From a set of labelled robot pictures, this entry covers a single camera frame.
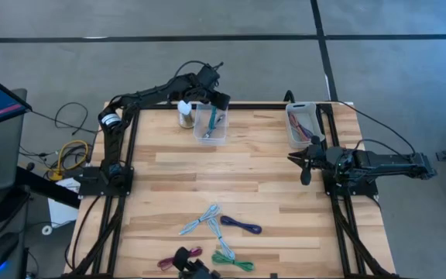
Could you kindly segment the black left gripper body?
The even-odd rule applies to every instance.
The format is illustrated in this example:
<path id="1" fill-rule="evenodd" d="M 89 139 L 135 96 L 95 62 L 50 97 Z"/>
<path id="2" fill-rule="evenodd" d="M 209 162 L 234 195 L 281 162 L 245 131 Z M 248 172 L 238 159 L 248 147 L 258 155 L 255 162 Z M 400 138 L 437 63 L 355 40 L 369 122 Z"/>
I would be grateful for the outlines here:
<path id="1" fill-rule="evenodd" d="M 215 103 L 220 93 L 213 88 L 201 87 L 197 93 L 197 100 L 202 103 Z"/>

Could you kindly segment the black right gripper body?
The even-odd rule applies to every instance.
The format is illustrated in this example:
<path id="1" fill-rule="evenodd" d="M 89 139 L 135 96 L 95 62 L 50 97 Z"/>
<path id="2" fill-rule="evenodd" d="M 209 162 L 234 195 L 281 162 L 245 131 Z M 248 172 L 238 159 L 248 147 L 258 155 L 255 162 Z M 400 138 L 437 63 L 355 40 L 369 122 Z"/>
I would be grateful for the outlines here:
<path id="1" fill-rule="evenodd" d="M 320 152 L 320 156 L 312 159 L 314 168 L 319 168 L 323 171 L 334 171 L 339 165 L 340 159 L 343 156 L 343 149 L 339 146 L 327 148 Z"/>

